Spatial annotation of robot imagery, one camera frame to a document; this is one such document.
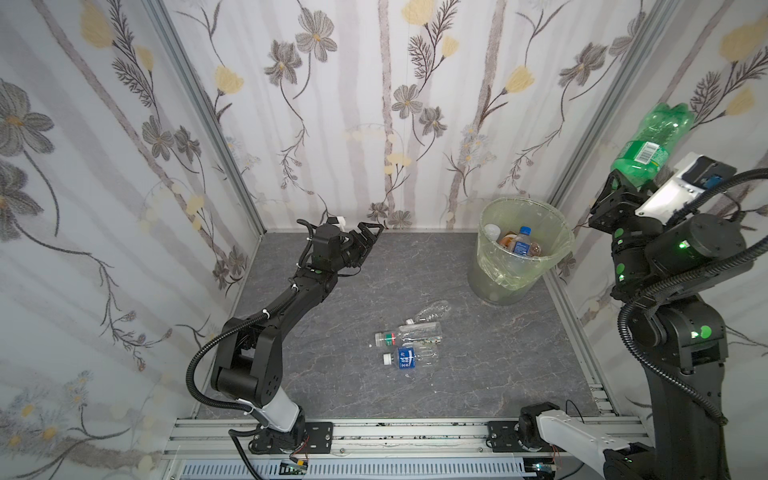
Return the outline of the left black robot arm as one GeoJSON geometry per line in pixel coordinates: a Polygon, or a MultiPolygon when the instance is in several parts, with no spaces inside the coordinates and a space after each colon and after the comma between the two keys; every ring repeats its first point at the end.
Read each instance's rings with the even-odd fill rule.
{"type": "Polygon", "coordinates": [[[340,219],[299,224],[308,234],[289,286],[261,312],[225,324],[210,377],[213,390],[279,433],[295,431],[302,416],[281,387],[284,340],[329,296],[343,270],[362,267],[385,230],[380,223],[361,222],[345,232],[340,219]]]}

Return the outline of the crushed bottle blue cap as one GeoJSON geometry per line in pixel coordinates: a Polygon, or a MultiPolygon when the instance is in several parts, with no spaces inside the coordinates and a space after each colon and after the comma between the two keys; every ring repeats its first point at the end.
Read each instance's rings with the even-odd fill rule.
{"type": "Polygon", "coordinates": [[[512,252],[519,256],[530,257],[532,255],[532,230],[530,227],[522,226],[517,234],[517,242],[512,252]]]}

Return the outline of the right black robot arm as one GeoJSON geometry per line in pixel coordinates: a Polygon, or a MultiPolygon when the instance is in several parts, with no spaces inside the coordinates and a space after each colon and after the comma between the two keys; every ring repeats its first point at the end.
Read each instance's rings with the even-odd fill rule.
{"type": "Polygon", "coordinates": [[[638,212],[652,196],[650,186],[634,186],[618,171],[609,174],[588,224],[612,237],[614,295],[622,304],[617,331],[645,371],[654,442],[605,438],[553,404],[541,403],[520,413],[522,447],[555,446],[606,479],[729,477],[722,410],[726,325],[700,294],[750,270],[767,243],[746,243],[740,214],[724,219],[703,213],[701,206],[766,176],[765,169],[754,169],[708,182],[670,219],[659,221],[638,212]]]}

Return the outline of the crushed clear bottle white cap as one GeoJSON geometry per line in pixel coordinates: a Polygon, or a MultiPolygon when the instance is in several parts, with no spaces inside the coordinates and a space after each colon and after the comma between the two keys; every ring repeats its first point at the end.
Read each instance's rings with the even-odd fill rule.
{"type": "Polygon", "coordinates": [[[451,309],[452,307],[447,300],[435,301],[423,308],[413,317],[407,319],[406,324],[414,325],[419,323],[438,322],[448,317],[451,313],[451,309]]]}

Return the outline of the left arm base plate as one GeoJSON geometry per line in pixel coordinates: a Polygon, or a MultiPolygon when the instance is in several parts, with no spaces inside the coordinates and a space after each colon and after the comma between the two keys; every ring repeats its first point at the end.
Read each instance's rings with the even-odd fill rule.
{"type": "Polygon", "coordinates": [[[248,443],[252,454],[329,454],[332,447],[332,422],[297,423],[290,432],[260,429],[248,443]]]}

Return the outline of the aluminium frame rail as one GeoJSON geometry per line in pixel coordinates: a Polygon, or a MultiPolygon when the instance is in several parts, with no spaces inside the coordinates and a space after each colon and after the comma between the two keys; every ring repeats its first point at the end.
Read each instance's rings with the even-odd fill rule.
{"type": "Polygon", "coordinates": [[[561,436],[536,453],[493,453],[489,421],[515,418],[323,419],[329,454],[256,455],[263,427],[236,420],[179,420],[163,453],[165,479],[602,479],[604,456],[649,443],[636,417],[555,414],[561,436]]]}

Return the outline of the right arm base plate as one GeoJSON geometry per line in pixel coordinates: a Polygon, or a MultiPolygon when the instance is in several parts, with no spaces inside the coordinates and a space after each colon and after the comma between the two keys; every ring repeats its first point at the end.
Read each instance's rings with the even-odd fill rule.
{"type": "Polygon", "coordinates": [[[541,447],[528,446],[519,436],[517,421],[489,421],[487,426],[486,446],[493,453],[536,453],[541,447]]]}

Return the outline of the mesh bin with green bag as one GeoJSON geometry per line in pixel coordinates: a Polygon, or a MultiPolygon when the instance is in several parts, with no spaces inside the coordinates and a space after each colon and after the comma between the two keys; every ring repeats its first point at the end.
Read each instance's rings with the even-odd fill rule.
{"type": "Polygon", "coordinates": [[[574,234],[553,206],[523,197],[499,198],[482,211],[469,286],[500,306],[519,301],[571,252],[574,234]]]}

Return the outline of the clear bottle blue label white cap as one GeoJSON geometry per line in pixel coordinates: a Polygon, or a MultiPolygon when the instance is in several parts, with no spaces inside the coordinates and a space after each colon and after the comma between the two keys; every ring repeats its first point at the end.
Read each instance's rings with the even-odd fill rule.
{"type": "Polygon", "coordinates": [[[424,369],[437,363],[439,351],[434,345],[406,344],[384,353],[381,358],[385,366],[398,370],[424,369]]]}

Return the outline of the orange copper label bottle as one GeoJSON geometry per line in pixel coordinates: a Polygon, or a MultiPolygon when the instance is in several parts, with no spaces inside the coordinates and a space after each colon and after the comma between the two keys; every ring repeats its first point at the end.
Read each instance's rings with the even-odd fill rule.
{"type": "Polygon", "coordinates": [[[514,233],[508,233],[499,240],[499,244],[508,251],[512,251],[514,249],[516,242],[517,235],[514,233]]]}

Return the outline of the green soda bottle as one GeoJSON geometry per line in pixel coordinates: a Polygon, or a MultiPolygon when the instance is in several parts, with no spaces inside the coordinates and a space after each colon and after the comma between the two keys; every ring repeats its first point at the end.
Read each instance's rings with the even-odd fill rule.
{"type": "Polygon", "coordinates": [[[644,116],[611,170],[620,172],[633,186],[642,187],[657,176],[694,120],[695,115],[686,103],[657,104],[644,116]]]}

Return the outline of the white bottle red cap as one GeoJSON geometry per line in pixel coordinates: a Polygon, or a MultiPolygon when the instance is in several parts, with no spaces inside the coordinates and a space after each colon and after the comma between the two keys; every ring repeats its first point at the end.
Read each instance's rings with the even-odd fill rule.
{"type": "Polygon", "coordinates": [[[492,242],[497,243],[499,239],[502,237],[501,228],[493,223],[488,223],[483,226],[483,232],[488,237],[488,239],[492,242]]]}

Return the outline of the clear bottle green cap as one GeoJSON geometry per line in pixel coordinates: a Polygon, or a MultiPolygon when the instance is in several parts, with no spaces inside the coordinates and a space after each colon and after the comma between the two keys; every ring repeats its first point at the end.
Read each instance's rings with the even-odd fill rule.
{"type": "Polygon", "coordinates": [[[377,332],[374,334],[374,344],[378,348],[384,348],[408,343],[440,343],[442,338],[442,329],[438,322],[422,322],[377,332]]]}

